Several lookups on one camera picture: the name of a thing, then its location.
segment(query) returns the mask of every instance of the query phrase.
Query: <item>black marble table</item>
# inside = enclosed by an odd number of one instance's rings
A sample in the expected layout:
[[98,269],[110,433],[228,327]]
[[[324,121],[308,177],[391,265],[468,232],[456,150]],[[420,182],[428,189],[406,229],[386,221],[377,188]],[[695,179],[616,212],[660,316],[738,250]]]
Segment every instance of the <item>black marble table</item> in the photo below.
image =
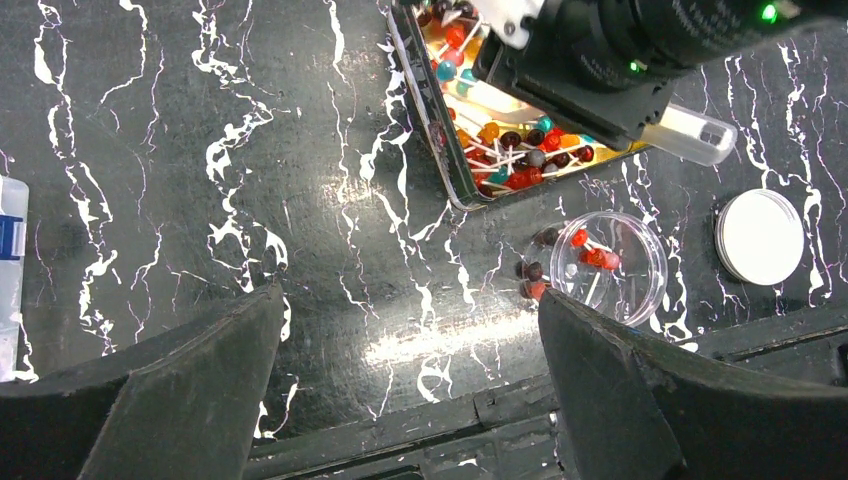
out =
[[[482,211],[452,208],[412,120],[383,1],[11,0],[0,173],[31,188],[22,379],[108,355],[281,275],[259,442],[546,371],[513,265],[540,226],[641,218],[672,280],[645,330],[705,331],[848,292],[844,25],[709,65],[675,102],[741,131],[718,168],[661,152]],[[716,212],[770,188],[804,221],[795,274],[729,277]]]

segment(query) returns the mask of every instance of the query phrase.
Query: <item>transparent bowl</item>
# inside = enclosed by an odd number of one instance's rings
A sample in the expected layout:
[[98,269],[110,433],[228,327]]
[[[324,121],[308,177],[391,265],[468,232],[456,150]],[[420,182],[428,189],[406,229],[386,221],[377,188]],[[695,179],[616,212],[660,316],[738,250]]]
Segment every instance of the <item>transparent bowl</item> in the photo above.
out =
[[[587,247],[574,247],[579,230],[587,245],[616,253],[618,268],[591,266],[580,259]],[[662,303],[668,263],[660,239],[639,219],[617,212],[587,213],[549,225],[534,235],[524,265],[539,262],[543,282],[624,325],[638,326]]]

